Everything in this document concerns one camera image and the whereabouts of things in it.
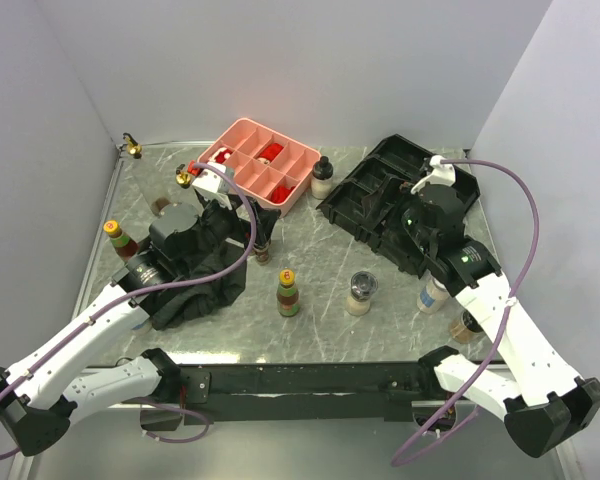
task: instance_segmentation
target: countertop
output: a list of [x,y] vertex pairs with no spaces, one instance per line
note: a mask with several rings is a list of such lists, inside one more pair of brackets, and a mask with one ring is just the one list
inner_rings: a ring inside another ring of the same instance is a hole
[[[144,157],[155,161],[172,200],[198,205],[191,190],[180,189],[174,172],[181,163],[197,158],[205,146],[168,144],[144,147]],[[365,156],[366,147],[321,147],[334,165],[334,184],[340,182]],[[433,148],[448,158],[464,158],[462,150]],[[155,218],[130,172],[130,157],[123,153],[112,179],[106,217],[114,218],[135,239],[147,235]],[[400,273],[386,258],[316,210],[319,201],[307,191],[275,227],[271,262],[260,266],[248,260],[247,286],[230,307],[185,322],[165,331],[120,337],[94,362],[113,365],[120,357],[135,357],[148,348],[160,347],[174,361],[197,363],[311,363],[415,361],[442,345],[452,345],[472,360],[485,357],[491,342],[486,338],[468,345],[454,342],[448,332],[460,314],[449,300],[433,315],[421,313],[416,296],[426,282]],[[480,202],[466,217],[467,234],[493,251],[493,242]],[[122,267],[104,234],[98,235],[89,264],[80,310],[97,296],[110,276]],[[291,268],[300,291],[300,312],[291,318],[276,309],[278,273]],[[373,273],[379,288],[369,313],[353,317],[344,310],[351,276],[360,270]]]

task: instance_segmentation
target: yellow cap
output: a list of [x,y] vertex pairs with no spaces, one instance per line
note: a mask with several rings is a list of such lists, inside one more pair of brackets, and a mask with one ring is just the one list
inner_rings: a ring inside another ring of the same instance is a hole
[[284,285],[285,287],[290,287],[291,285],[293,285],[293,282],[295,281],[296,276],[293,273],[293,271],[289,270],[288,268],[285,268],[284,270],[282,270],[280,272],[280,285]]
[[102,229],[109,236],[114,236],[120,233],[120,225],[118,225],[118,222],[116,222],[115,220],[107,220],[106,222],[104,222]]

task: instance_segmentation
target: bottle with yellow cap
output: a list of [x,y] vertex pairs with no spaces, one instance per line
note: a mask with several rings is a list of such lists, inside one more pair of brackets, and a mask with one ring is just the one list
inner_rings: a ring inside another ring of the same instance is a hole
[[111,244],[118,256],[126,263],[138,251],[138,244],[131,238],[115,220],[107,220],[102,227],[109,236]]
[[296,287],[296,276],[293,271],[285,268],[280,272],[280,284],[278,285],[278,293],[276,297],[278,299],[278,312],[284,317],[293,317],[298,310],[300,310],[300,304],[298,298],[298,287]]

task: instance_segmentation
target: silver lid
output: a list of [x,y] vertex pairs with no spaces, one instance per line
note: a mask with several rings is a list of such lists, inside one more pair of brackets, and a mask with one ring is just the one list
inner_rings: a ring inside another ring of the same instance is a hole
[[378,289],[378,280],[369,272],[358,272],[351,277],[351,294],[356,300],[367,300]]

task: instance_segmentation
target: green bottle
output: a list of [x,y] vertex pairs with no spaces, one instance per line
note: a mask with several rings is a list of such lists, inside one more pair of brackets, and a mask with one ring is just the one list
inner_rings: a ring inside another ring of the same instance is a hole
[[278,285],[276,298],[278,299],[278,312],[283,317],[293,317],[300,310],[295,275],[288,268],[280,272],[280,284]]

